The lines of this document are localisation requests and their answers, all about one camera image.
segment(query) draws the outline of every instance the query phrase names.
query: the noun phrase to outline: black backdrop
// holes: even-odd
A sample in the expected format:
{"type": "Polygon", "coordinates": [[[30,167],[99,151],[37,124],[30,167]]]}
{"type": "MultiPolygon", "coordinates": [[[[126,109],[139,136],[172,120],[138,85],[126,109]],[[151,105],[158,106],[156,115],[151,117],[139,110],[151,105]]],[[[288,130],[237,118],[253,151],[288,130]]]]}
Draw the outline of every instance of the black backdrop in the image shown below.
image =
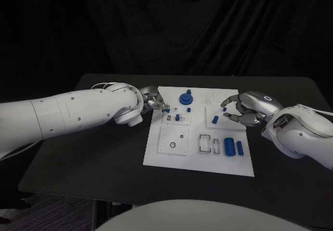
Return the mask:
{"type": "MultiPolygon", "coordinates": [[[[0,103],[70,91],[84,73],[305,76],[333,99],[329,0],[11,0],[5,4],[0,6],[0,103]]],[[[27,164],[28,159],[5,168],[1,180],[9,185],[27,164]]]]}

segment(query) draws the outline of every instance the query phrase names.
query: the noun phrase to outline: robotic hand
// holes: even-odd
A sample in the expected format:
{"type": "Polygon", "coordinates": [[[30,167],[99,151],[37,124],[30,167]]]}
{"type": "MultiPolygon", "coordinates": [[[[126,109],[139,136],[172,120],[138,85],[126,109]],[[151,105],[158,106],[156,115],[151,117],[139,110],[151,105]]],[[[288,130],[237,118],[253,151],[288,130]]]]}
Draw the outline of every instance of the robotic hand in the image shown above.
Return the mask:
{"type": "Polygon", "coordinates": [[[0,158],[22,145],[96,127],[110,118],[116,124],[133,126],[148,110],[164,112],[169,108],[156,87],[136,89],[125,83],[100,84],[103,88],[110,86],[0,103],[0,158]]]}
{"type": "Polygon", "coordinates": [[[220,104],[236,102],[240,115],[223,113],[231,121],[255,127],[262,121],[266,126],[260,135],[269,139],[279,151],[293,159],[309,156],[333,170],[333,123],[315,112],[331,115],[301,104],[283,108],[263,93],[247,91],[230,96],[220,104]]]}

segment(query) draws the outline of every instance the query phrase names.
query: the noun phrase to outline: black table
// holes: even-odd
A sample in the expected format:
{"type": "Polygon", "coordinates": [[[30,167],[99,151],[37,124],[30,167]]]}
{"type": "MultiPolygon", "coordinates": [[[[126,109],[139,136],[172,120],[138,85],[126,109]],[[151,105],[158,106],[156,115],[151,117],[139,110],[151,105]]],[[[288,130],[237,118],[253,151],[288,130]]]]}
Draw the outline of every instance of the black table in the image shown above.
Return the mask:
{"type": "MultiPolygon", "coordinates": [[[[76,90],[99,82],[256,90],[282,105],[329,111],[314,82],[304,77],[205,77],[86,74],[76,90]]],[[[35,154],[18,190],[128,204],[169,199],[230,203],[301,225],[333,227],[333,171],[311,158],[291,159],[247,128],[255,177],[142,165],[151,111],[133,127],[107,124],[50,138],[35,154]]]]}

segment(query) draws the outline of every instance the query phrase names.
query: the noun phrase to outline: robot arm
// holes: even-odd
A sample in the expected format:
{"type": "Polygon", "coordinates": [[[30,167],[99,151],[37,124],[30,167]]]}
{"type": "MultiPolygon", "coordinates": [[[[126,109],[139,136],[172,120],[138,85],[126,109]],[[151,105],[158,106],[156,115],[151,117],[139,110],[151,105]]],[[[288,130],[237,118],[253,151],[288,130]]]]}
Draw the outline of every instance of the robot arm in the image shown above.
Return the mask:
{"type": "Polygon", "coordinates": [[[133,126],[149,109],[167,110],[155,87],[125,83],[0,104],[0,158],[22,145],[105,124],[133,126]]]}
{"type": "Polygon", "coordinates": [[[257,126],[265,120],[260,135],[273,142],[280,152],[295,159],[309,156],[324,167],[333,169],[333,124],[315,113],[315,109],[299,104],[282,108],[270,96],[252,91],[230,96],[221,107],[231,101],[236,101],[240,115],[224,113],[226,118],[247,127],[257,126]]]}

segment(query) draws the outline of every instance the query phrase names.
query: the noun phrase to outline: blue cylinder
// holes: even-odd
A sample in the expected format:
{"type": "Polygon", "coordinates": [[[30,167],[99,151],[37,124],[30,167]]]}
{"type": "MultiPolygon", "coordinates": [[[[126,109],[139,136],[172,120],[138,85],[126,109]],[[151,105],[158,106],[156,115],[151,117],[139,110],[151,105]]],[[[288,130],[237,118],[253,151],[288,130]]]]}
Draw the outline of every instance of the blue cylinder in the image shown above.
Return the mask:
{"type": "Polygon", "coordinates": [[[224,155],[226,156],[234,156],[236,155],[236,150],[234,150],[234,144],[233,144],[233,139],[231,138],[224,138],[223,139],[223,146],[224,146],[224,155]]]}
{"type": "Polygon", "coordinates": [[[243,155],[240,141],[237,141],[237,155],[243,155]]]}
{"type": "Polygon", "coordinates": [[[217,120],[218,120],[218,117],[213,116],[213,124],[216,124],[217,120]]]}
{"type": "Polygon", "coordinates": [[[184,93],[180,97],[178,97],[178,102],[182,104],[182,105],[188,105],[191,104],[193,102],[193,97],[190,94],[184,93]]]}

